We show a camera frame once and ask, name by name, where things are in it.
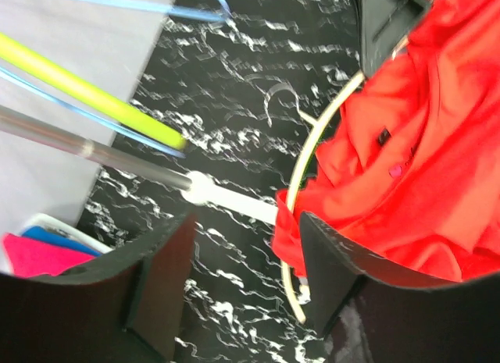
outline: red shirt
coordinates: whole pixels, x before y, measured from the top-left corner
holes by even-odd
[[[463,281],[498,271],[500,0],[435,0],[407,52],[341,107],[316,157],[293,215],[277,194],[272,247],[298,276],[304,211],[423,273]]]

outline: blue fabric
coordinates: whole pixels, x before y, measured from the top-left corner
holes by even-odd
[[[52,244],[58,247],[65,247],[71,250],[84,252],[85,254],[89,254],[92,256],[100,256],[101,253],[92,250],[91,248],[81,244],[80,242],[76,242],[74,240],[70,240],[65,237],[61,237],[58,234],[49,233],[45,231],[41,226],[32,226],[21,234],[22,237],[30,238],[32,240],[38,240],[40,242],[45,242],[46,244]]]

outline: black and white marble floor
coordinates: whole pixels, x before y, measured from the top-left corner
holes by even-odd
[[[228,24],[165,19],[131,103],[176,127],[192,146],[170,158],[118,136],[114,147],[274,203],[286,187],[308,127],[295,97],[266,92],[289,83],[318,116],[358,69],[349,0],[227,0]],[[212,7],[213,0],[177,0]],[[104,168],[79,228],[121,245],[188,207],[175,190]],[[207,207],[198,237],[176,362],[321,362],[323,342],[291,314],[270,249],[272,226]]]

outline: gray rod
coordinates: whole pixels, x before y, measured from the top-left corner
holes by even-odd
[[[191,179],[171,169],[146,162],[90,139],[59,129],[38,119],[0,105],[0,131],[28,139],[98,164],[157,181],[179,190],[189,190]]]

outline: yellow handle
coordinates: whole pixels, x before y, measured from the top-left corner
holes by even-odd
[[[185,146],[185,139],[171,127],[82,80],[2,33],[0,58],[158,142],[177,150]]]

